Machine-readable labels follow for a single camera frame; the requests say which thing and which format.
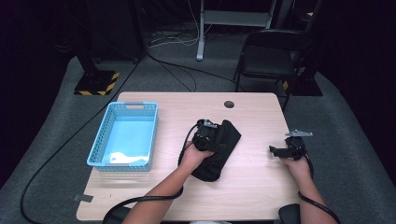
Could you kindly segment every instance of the gray carpet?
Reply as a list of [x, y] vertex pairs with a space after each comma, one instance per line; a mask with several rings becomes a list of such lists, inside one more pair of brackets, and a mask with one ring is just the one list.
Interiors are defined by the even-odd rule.
[[[195, 61], [196, 44], [191, 47], [161, 45], [148, 50], [159, 60], [204, 70], [222, 78], [165, 65], [172, 75], [148, 56], [138, 65], [98, 64], [101, 70], [120, 72], [116, 87], [108, 96], [73, 94], [83, 73], [78, 60], [73, 59], [47, 121], [0, 191], [0, 223], [27, 222], [20, 210], [23, 189], [67, 141], [35, 177], [26, 192], [24, 210], [29, 218], [40, 223], [79, 223], [76, 219], [78, 203], [73, 198], [83, 193], [90, 175], [91, 167], [86, 160], [106, 104], [116, 100], [122, 91], [233, 91], [230, 79], [243, 39], [243, 35], [233, 35], [206, 41], [202, 62]], [[291, 97], [285, 118], [291, 130], [314, 134], [304, 140], [320, 192], [343, 223], [394, 223], [394, 186], [338, 90], [321, 74], [316, 75], [316, 81], [324, 96]], [[264, 85], [267, 84], [242, 81], [247, 91], [262, 91]]]

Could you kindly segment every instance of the chair backrest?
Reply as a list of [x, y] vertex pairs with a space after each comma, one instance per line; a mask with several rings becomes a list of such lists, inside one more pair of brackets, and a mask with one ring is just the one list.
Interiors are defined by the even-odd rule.
[[244, 48], [255, 46], [304, 52], [311, 50], [314, 45], [314, 38], [304, 31], [263, 29], [248, 35]]
[[297, 203], [288, 204], [277, 212], [281, 224], [300, 224], [300, 205]]

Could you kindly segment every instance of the wooden table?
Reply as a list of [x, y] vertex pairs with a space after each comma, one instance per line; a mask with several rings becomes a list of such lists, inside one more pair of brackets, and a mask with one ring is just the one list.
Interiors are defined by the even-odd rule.
[[[152, 167], [149, 172], [130, 173], [92, 168], [84, 194], [93, 199], [90, 203], [80, 202], [79, 220], [102, 220], [115, 204], [145, 195], [167, 177], [177, 167], [184, 139], [198, 119], [218, 124], [227, 119], [242, 137], [220, 179], [204, 182], [189, 177], [184, 193], [173, 202], [164, 220], [278, 219], [280, 207], [299, 201], [289, 169], [268, 148], [285, 147], [285, 133], [289, 131], [274, 94], [123, 92], [118, 100], [159, 104]], [[225, 107], [226, 101], [232, 101], [234, 107]]]

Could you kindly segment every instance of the person's arm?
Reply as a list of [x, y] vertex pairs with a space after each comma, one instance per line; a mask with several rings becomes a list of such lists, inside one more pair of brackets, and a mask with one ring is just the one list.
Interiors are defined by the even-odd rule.
[[[294, 176], [294, 179], [297, 182], [301, 194], [317, 203], [326, 206], [326, 203], [320, 196], [320, 193], [311, 178], [311, 173], [309, 171], [309, 166], [306, 158], [302, 157], [297, 161], [282, 158], [280, 159], [289, 166], [291, 174]], [[334, 218], [328, 213], [315, 207], [311, 203], [307, 203], [304, 200], [301, 200], [300, 202], [300, 218], [301, 223], [303, 224], [337, 223]]]
[[[198, 151], [194, 145], [190, 145], [184, 152], [180, 165], [172, 174], [166, 177], [160, 184], [149, 191], [146, 196], [172, 196], [180, 191], [187, 177], [190, 176], [206, 157], [213, 152]], [[148, 201], [137, 203], [122, 223], [152, 224], [160, 223], [173, 200]]]

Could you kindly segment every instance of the hole in table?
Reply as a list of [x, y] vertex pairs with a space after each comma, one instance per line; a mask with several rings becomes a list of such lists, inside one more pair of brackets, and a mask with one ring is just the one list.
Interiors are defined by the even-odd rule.
[[232, 101], [226, 101], [224, 102], [224, 106], [227, 108], [233, 108], [234, 103]]

